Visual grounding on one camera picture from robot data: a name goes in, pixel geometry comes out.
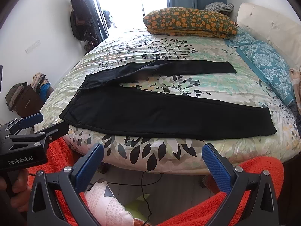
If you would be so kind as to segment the person's left hand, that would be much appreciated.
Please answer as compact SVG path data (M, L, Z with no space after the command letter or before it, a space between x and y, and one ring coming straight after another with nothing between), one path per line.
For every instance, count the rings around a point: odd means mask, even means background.
M16 195L10 198L10 205L19 212L26 212L28 210L31 194L31 187L27 184L28 177L29 170L22 169L18 174L17 180L12 185L12 191Z

